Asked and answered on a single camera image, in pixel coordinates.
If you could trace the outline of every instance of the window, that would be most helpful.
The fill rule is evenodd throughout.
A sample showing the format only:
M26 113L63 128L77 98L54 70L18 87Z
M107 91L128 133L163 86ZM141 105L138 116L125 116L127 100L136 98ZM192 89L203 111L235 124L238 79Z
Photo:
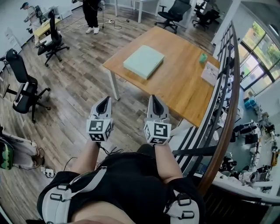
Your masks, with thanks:
M280 50L257 22L248 30L238 50L245 96L260 93L280 78Z
M279 78L280 76L280 61L270 70L274 79Z
M254 49L258 42L263 38L266 32L256 22L253 23L252 27L248 30L243 42L248 45L251 49Z
M268 69L280 58L280 50L267 34L255 48L254 52Z

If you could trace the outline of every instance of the black shirt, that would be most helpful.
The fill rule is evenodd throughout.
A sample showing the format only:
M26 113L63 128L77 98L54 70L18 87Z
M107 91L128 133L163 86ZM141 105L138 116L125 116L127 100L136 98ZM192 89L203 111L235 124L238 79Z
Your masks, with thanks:
M136 224L161 223L169 224L170 217L163 213L167 201L173 199L173 189L187 193L199 206L200 223L205 213L202 197L198 194L189 178L180 178L164 184L157 171L156 160L139 153L121 153L108 156L101 164L107 166L107 172L91 192L75 195L70 203L68 222L74 212L84 204L94 201L105 201L125 211ZM98 171L79 179L70 188L76 192L84 188ZM37 209L42 217L42 202L45 194L61 183L69 183L79 174L64 171L58 172L54 180L39 196Z

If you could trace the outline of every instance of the wooden handrail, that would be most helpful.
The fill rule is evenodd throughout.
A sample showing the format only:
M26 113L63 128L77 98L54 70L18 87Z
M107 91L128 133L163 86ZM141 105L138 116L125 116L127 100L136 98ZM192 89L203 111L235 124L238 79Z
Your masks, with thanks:
M233 43L234 43L234 82L232 87L231 103L229 106L224 129L220 137L219 143L217 145L217 149L210 161L208 169L203 175L198 186L198 190L200 194L203 196L206 194L207 190L211 186L217 172L219 171L220 165L223 162L224 155L227 152L228 145L231 139L232 130L234 128L235 118L237 114L239 90L240 90L240 61L239 61L239 52L238 52L238 42L237 42L233 22L231 22L231 28L233 32Z

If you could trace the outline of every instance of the wooden floor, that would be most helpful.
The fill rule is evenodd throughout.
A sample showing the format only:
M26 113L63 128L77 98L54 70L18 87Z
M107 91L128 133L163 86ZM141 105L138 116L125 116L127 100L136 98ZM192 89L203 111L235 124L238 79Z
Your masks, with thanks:
M0 98L0 123L6 132L36 142L45 151L45 165L54 168L56 172L63 170L71 157L78 156L85 144L86 119L92 105L104 96L113 96L102 64L120 48L153 27L156 20L154 16L143 13L141 24L136 22L137 14L127 23L126 18L130 17L131 11L120 9L119 14L116 25L122 26L120 30L106 26L98 35L85 34L85 26L66 32L86 23L82 9L75 10L72 16L60 22L62 33L66 32L63 34L63 42L70 50L59 53L62 62L52 58L48 68L44 66L46 57L37 56L37 49L32 47L32 42L23 47L20 55L29 75L38 80L39 91L45 87L52 89L41 100L52 109L47 111L37 107L36 124L31 122L31 113L22 115L12 109L14 95L7 94L5 99ZM114 8L106 7L104 17L105 20L116 19ZM191 26L187 32L180 29L179 35L210 53L214 50L210 44L213 38L211 32L207 34ZM11 70L10 74L5 70L1 76L4 79L3 83L0 82L1 94L7 84L10 84L11 89L18 89L19 84ZM122 79L118 79L118 85L121 99L112 100L115 128L104 146L109 148L116 145L125 151L136 151L145 143L143 126L149 96ZM172 114L173 126L178 120L180 118ZM105 154L100 153L98 161L104 157ZM39 218L37 198L51 179L46 178L39 168L30 171L1 169L0 178L0 204L13 223L22 224L25 219Z

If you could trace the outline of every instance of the white shoulder strap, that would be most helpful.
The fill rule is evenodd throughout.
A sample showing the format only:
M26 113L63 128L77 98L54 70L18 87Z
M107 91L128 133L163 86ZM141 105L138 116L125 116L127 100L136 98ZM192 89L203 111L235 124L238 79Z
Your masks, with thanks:
M197 203L185 193L174 190L174 194L177 200L164 209L164 213L170 216L170 224L198 224L200 211Z
M101 167L89 184L82 190L75 193L72 193L69 186L75 183L81 177L89 174L89 172L81 174L69 184L61 184L58 187L50 189L46 193L42 204L42 214L44 221L47 224L67 223L71 198L78 193L85 193L94 190L102 180L106 170L106 167Z

